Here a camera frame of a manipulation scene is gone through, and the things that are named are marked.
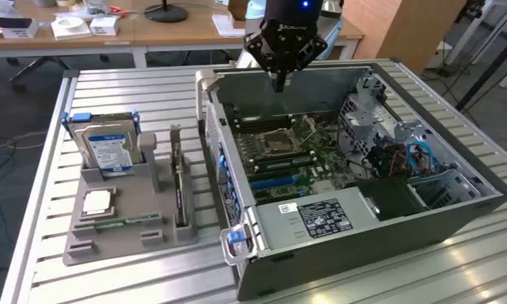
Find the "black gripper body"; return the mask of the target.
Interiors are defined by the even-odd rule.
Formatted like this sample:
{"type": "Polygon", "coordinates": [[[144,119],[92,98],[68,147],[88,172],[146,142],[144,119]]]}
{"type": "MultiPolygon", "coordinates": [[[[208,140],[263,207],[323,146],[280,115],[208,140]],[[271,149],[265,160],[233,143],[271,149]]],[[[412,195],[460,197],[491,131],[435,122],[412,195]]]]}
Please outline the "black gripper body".
{"type": "Polygon", "coordinates": [[[317,32],[317,20],[321,1],[267,1],[261,35],[275,53],[280,69],[280,43],[285,37],[313,36],[317,32]]]}

